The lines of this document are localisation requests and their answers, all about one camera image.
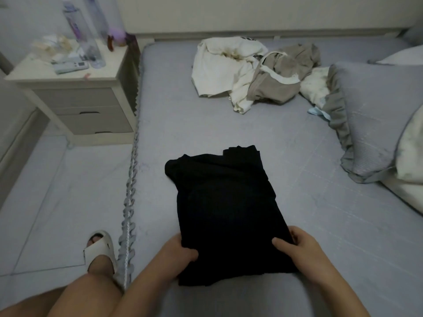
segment hand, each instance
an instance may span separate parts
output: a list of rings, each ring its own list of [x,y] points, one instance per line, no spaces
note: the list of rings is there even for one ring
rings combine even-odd
[[[288,228],[296,245],[279,238],[273,238],[272,244],[276,249],[290,256],[294,265],[304,276],[318,285],[324,285],[340,276],[316,239],[298,227],[289,226]]]
[[[191,261],[198,258],[198,251],[182,247],[181,240],[180,233],[169,239],[146,269],[165,282],[175,279]]]

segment slipper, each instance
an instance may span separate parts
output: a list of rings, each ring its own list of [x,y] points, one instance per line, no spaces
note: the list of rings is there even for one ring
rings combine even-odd
[[[112,238],[104,230],[94,231],[89,240],[94,237],[101,237],[101,239],[84,249],[84,259],[87,271],[94,259],[96,259],[99,255],[105,255],[110,258],[113,265],[113,273],[115,273],[118,269],[118,265],[115,259]]]

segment nightstand top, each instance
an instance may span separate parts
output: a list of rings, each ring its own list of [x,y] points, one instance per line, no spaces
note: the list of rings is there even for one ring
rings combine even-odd
[[[5,79],[13,82],[81,81],[86,74],[91,74],[87,78],[88,81],[116,80],[128,47],[114,47],[114,51],[110,52],[100,40],[97,40],[97,44],[106,61],[106,66],[101,69],[94,69],[90,65],[85,70],[57,75],[51,64],[33,59],[33,56],[29,54]]]

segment person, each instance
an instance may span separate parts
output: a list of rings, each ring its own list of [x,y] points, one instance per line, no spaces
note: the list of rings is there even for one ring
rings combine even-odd
[[[319,243],[298,227],[290,226],[289,231],[295,245],[278,238],[273,238],[273,245],[290,256],[298,270],[317,285],[332,315],[370,316]],[[87,246],[101,238],[96,234]],[[180,234],[168,240],[125,294],[113,281],[113,261],[108,256],[99,255],[90,263],[88,273],[67,287],[25,299],[0,311],[0,317],[149,316],[172,280],[198,258],[198,251],[183,248],[181,240]]]

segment gray drawer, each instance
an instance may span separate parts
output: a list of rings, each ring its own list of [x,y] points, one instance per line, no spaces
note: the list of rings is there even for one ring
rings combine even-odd
[[[35,89],[34,92],[50,109],[119,106],[111,88]]]
[[[61,108],[55,111],[73,134],[132,132],[120,106]]]

